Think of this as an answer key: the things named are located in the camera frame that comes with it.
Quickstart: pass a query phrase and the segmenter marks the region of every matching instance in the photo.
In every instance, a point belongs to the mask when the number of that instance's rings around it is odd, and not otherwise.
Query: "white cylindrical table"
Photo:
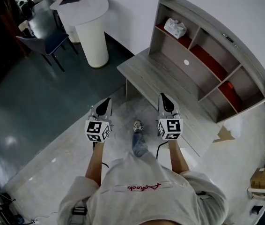
[[[70,40],[76,42],[79,39],[88,64],[101,68],[109,60],[101,23],[101,17],[109,8],[108,0],[80,0],[59,5],[61,1],[55,1],[50,8],[58,11]]]

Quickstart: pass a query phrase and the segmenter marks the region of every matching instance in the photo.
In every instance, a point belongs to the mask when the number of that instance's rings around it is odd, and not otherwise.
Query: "person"
[[[103,143],[94,147],[86,175],[76,177],[59,206],[58,225],[221,225],[223,192],[190,171],[176,140],[168,140],[172,171],[147,149],[135,121],[132,151],[113,163],[101,183]]]

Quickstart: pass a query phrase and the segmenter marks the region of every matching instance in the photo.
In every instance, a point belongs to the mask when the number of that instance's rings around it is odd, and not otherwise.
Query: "red shelf lining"
[[[156,27],[160,30],[162,30],[164,33],[168,34],[169,36],[173,37],[177,42],[179,42],[182,46],[188,48],[191,44],[192,39],[190,39],[187,35],[184,35],[182,37],[180,37],[179,39],[177,39],[176,37],[174,37],[171,33],[167,32],[164,29],[165,24],[161,23],[156,25]]]
[[[219,90],[223,93],[223,95],[227,98],[230,104],[239,113],[242,110],[242,103],[243,103],[239,95],[229,87],[227,82],[219,86]]]
[[[221,81],[227,76],[227,71],[199,45],[191,48],[190,52],[199,58]]]

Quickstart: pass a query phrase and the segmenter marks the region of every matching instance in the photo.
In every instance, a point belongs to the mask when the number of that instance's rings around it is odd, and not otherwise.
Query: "white column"
[[[88,63],[93,68],[104,66],[109,60],[101,18],[75,26]]]
[[[63,17],[62,13],[58,11],[59,17],[63,23],[66,33],[69,35],[69,39],[72,43],[80,43],[75,27],[69,26]]]

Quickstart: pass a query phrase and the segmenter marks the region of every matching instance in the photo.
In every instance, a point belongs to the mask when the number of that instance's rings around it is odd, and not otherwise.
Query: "wooden shelf unit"
[[[196,92],[190,94],[207,113],[206,104],[217,114],[215,122],[263,102],[265,71],[257,69],[262,66],[253,54],[244,52],[243,47],[248,49],[226,27],[217,27],[213,19],[208,22],[188,6],[185,0],[160,0],[149,56],[162,53],[176,64],[192,81],[186,87]],[[176,39],[168,33],[164,29],[168,18],[183,22],[186,34]]]

